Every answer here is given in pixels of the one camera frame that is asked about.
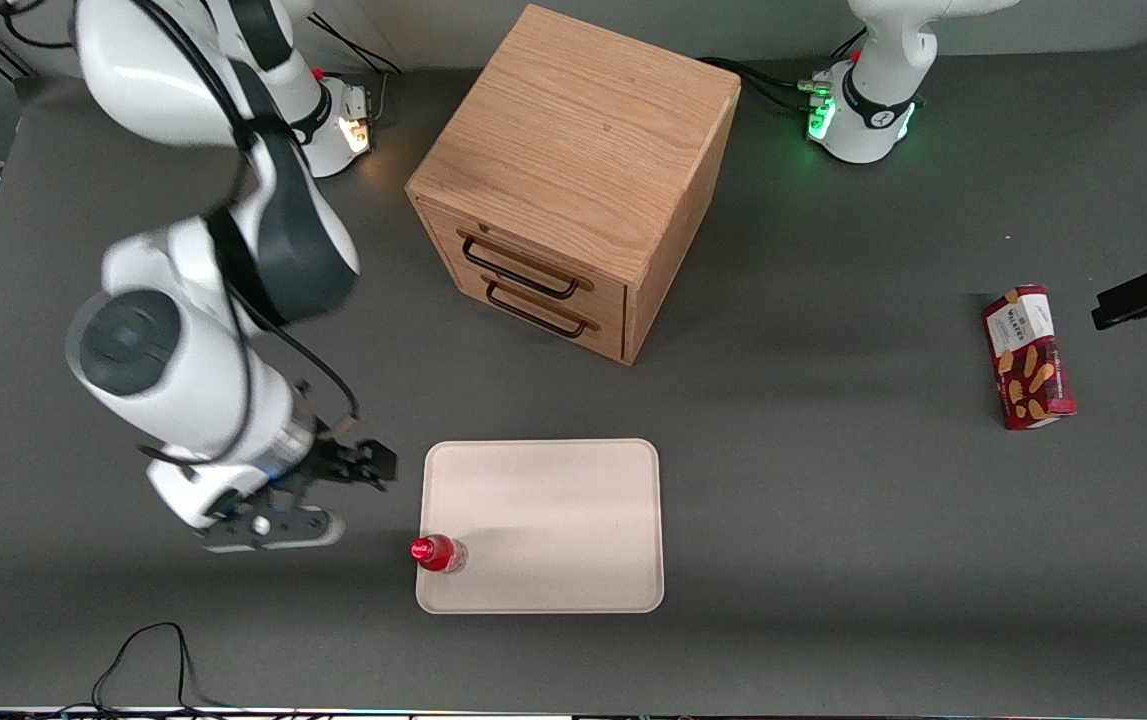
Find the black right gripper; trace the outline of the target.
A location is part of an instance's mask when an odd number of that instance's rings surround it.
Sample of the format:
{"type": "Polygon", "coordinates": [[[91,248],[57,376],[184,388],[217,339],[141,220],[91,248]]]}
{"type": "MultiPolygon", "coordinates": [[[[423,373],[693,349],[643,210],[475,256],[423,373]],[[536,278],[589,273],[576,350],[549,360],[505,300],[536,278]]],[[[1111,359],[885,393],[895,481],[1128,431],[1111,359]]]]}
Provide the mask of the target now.
{"type": "Polygon", "coordinates": [[[314,438],[314,443],[297,465],[279,478],[279,493],[291,496],[294,506],[305,501],[305,493],[317,482],[366,484],[387,492],[387,483],[398,471],[398,455],[376,439],[362,439],[358,445],[344,445],[336,439],[314,438]]]}

